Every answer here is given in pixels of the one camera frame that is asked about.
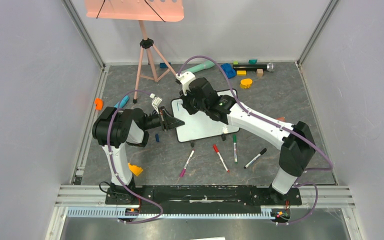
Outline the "black framed whiteboard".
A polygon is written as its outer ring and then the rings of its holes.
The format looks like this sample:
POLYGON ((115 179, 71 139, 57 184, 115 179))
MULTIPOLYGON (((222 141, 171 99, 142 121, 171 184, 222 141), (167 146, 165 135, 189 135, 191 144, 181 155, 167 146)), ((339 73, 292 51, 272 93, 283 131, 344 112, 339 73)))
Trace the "black framed whiteboard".
POLYGON ((173 116, 184 122, 184 125, 175 129, 180 143, 233 134, 240 130, 239 127, 213 121, 202 111, 190 115, 182 104, 183 101, 180 98, 172 99, 170 102, 173 116))

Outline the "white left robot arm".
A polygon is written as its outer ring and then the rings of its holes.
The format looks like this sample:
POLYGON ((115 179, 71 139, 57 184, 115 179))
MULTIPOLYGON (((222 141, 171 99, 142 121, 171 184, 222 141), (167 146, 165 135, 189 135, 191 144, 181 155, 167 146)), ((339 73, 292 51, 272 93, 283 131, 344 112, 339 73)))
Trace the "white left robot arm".
POLYGON ((106 107, 92 126, 92 137, 102 147, 111 167, 111 182, 107 194, 117 196, 125 204, 137 198, 133 173, 129 168, 126 146, 145 147, 149 140, 148 130, 164 131, 185 125, 171 115, 165 107, 151 114, 140 108, 117 109, 106 107))

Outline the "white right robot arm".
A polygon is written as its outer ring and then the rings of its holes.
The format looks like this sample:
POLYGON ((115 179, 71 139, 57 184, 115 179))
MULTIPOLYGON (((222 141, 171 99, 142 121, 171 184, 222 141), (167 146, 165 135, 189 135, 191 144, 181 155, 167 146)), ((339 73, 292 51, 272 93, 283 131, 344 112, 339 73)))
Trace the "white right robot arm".
POLYGON ((183 108, 190 114, 204 113, 214 122, 244 129, 272 144, 280 151, 279 167, 270 184, 269 199, 282 204, 289 190, 303 174, 315 154, 315 144, 309 126, 278 121, 246 107, 234 95, 220 95, 204 77, 177 76, 183 108))

